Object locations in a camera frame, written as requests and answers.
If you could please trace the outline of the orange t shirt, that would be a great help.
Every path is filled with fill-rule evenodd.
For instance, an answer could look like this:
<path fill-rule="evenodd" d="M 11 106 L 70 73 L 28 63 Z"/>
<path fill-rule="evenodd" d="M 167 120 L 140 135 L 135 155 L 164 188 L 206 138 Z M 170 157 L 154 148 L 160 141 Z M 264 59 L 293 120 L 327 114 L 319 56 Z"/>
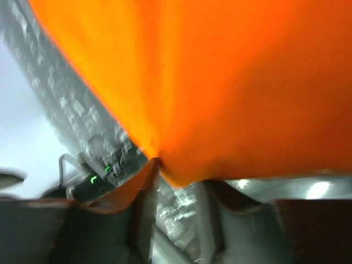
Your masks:
<path fill-rule="evenodd" d="M 31 1 L 175 186 L 351 172 L 351 1 Z"/>

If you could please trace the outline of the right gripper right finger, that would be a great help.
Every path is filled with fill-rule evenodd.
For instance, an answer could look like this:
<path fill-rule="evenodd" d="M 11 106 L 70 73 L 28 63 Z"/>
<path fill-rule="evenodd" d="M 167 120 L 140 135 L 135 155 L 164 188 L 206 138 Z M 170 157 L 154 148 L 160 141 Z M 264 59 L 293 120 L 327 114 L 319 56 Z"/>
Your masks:
<path fill-rule="evenodd" d="M 194 184 L 204 263 L 351 263 L 351 178 Z"/>

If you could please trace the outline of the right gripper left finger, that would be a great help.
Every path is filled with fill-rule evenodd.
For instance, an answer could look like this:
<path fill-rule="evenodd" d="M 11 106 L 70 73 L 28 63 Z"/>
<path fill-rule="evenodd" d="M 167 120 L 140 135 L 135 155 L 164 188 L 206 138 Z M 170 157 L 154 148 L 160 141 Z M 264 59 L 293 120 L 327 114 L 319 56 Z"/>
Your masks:
<path fill-rule="evenodd" d="M 159 168 L 92 202 L 1 199 L 1 263 L 149 263 Z"/>

